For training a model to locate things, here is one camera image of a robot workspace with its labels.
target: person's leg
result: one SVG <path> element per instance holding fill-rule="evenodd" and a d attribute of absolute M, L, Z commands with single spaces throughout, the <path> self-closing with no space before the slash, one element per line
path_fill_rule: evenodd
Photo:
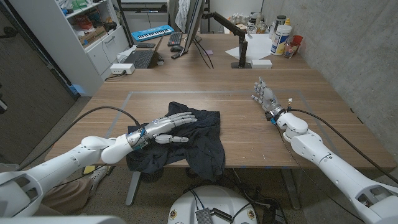
<path fill-rule="evenodd" d="M 101 167 L 94 171 L 89 178 L 78 179 L 59 187 L 54 187 L 44 195 L 42 204 L 61 213 L 83 208 L 105 175 L 106 167 Z"/>
<path fill-rule="evenodd" d="M 34 216 L 62 216 L 62 214 L 52 208 L 48 208 L 47 206 L 40 204 L 39 209 L 37 209 Z"/>

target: cardboard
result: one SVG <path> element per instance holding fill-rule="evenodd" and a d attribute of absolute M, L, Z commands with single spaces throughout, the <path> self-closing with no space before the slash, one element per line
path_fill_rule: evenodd
<path fill-rule="evenodd" d="M 79 41 L 86 48 L 106 34 L 104 27 L 97 27 L 94 32 L 84 35 Z"/>

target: shoe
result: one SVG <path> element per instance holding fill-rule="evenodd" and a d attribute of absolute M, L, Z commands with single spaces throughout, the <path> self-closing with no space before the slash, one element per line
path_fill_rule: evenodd
<path fill-rule="evenodd" d="M 93 196 L 98 184 L 105 177 L 107 168 L 107 166 L 103 166 L 94 171 L 93 174 L 90 176 L 90 178 L 93 179 L 93 186 L 91 187 L 90 193 L 88 195 L 89 197 Z"/>

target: white box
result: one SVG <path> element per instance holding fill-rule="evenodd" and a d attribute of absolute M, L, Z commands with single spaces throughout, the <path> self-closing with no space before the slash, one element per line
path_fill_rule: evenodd
<path fill-rule="evenodd" d="M 251 68 L 272 68 L 271 60 L 251 60 Z"/>
<path fill-rule="evenodd" d="M 111 72 L 114 75 L 122 74 L 123 71 L 126 71 L 126 74 L 132 74 L 135 69 L 136 68 L 132 63 L 114 63 L 111 66 Z"/>

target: wooden table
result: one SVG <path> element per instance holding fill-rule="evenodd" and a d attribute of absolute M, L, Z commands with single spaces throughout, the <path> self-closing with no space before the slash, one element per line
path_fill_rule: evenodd
<path fill-rule="evenodd" d="M 287 106 L 287 99 L 293 98 L 293 108 L 315 113 L 327 120 L 381 167 L 387 170 L 395 168 L 392 156 L 322 75 L 311 69 L 300 55 L 291 59 L 270 55 L 266 59 L 271 60 L 272 69 L 232 69 L 230 63 L 238 60 L 225 51 L 237 47 L 238 38 L 229 34 L 200 34 L 200 37 L 202 46 L 213 51 L 210 57 L 215 69 L 207 68 L 194 45 L 181 58 L 171 59 L 174 53 L 167 46 L 169 36 L 166 36 L 159 48 L 164 65 L 137 69 L 132 75 L 105 82 L 81 114 L 97 106 L 110 105 L 122 108 L 140 123 L 146 123 L 164 116 L 171 101 L 198 110 L 220 111 L 220 138 L 226 167 L 298 168 L 276 127 L 266 121 L 261 106 L 251 99 L 254 82 L 262 76 L 282 106 Z M 309 128 L 323 138 L 327 147 L 351 165 L 359 169 L 373 168 L 327 126 L 308 115 L 294 114 L 304 119 Z M 72 127 L 46 159 L 69 151 L 86 136 L 119 136 L 127 131 L 128 125 L 134 123 L 117 111 L 96 111 Z M 315 167 L 304 158 L 295 157 L 303 167 Z M 126 160 L 122 159 L 116 166 L 126 166 Z M 188 164 L 184 160 L 169 166 L 187 167 Z"/>

